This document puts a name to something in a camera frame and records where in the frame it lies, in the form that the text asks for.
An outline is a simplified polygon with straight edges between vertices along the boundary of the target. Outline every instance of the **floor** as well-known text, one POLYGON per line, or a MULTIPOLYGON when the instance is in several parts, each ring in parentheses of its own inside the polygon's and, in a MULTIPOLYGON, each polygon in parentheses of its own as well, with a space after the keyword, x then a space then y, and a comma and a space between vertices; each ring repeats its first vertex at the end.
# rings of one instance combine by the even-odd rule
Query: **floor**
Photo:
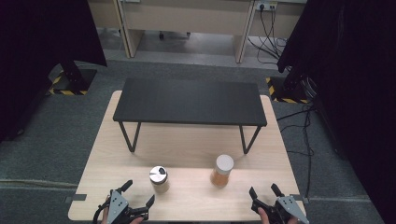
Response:
MULTIPOLYGON (((127 58, 117 29, 97 28, 105 56, 108 60, 154 63, 185 63, 215 65, 227 67, 267 68, 277 70, 274 64, 277 59, 260 51, 247 42, 242 63, 236 63, 233 52, 233 37, 231 35, 209 35, 163 32, 164 39, 159 38, 159 32, 146 31, 138 46, 134 58, 127 58)), ((257 46, 262 45, 264 38, 251 36, 250 40, 257 46)), ((282 50, 284 39, 279 39, 277 47, 282 50)))

